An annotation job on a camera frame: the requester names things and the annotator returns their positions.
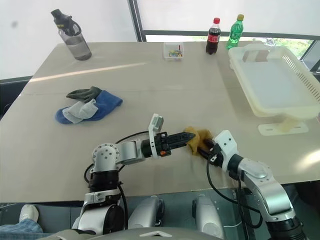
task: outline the white wall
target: white wall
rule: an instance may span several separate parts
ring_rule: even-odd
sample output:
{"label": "white wall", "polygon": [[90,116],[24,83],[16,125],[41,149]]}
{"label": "white wall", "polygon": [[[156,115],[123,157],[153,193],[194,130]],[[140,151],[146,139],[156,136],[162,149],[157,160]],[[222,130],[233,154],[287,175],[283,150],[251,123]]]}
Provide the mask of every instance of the white wall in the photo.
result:
{"label": "white wall", "polygon": [[87,42],[136,42],[127,0],[0,0],[0,79],[31,76],[62,43],[51,11],[71,15]]}

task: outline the red bottle cap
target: red bottle cap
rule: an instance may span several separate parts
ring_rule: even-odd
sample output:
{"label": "red bottle cap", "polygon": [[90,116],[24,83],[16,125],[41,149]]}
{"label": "red bottle cap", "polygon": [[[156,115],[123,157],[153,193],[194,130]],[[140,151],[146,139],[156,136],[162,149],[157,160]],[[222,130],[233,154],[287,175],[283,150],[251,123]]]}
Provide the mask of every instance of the red bottle cap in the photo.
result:
{"label": "red bottle cap", "polygon": [[213,19],[213,23],[214,23],[214,24],[219,24],[219,23],[220,23],[220,18],[215,17],[215,18]]}

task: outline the gray water bottle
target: gray water bottle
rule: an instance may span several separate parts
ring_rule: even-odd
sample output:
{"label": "gray water bottle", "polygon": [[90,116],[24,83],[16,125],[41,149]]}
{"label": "gray water bottle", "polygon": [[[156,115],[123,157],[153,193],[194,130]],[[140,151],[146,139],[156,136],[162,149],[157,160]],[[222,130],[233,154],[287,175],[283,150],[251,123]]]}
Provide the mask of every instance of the gray water bottle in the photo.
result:
{"label": "gray water bottle", "polygon": [[71,19],[72,16],[63,14],[59,9],[53,10],[51,14],[54,17],[54,23],[59,29],[60,37],[74,58],[81,61],[89,59],[92,53],[81,33],[80,26]]}

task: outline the person's leg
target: person's leg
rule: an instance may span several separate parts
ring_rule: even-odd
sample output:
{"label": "person's leg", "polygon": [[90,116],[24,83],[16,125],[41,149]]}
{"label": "person's leg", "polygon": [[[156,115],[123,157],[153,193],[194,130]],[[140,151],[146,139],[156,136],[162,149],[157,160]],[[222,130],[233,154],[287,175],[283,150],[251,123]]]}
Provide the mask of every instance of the person's leg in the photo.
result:
{"label": "person's leg", "polygon": [[39,212],[33,205],[24,205],[21,209],[19,223],[0,226],[0,240],[33,240],[43,238],[45,234],[37,223]]}

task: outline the small plastic box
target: small plastic box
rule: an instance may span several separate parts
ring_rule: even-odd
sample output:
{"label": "small plastic box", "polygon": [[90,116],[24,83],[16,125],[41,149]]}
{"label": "small plastic box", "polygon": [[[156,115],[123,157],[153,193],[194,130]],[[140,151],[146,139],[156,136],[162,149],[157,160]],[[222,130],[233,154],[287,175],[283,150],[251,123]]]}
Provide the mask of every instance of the small plastic box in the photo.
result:
{"label": "small plastic box", "polygon": [[184,58],[183,42],[164,42],[163,57],[166,61],[179,61]]}

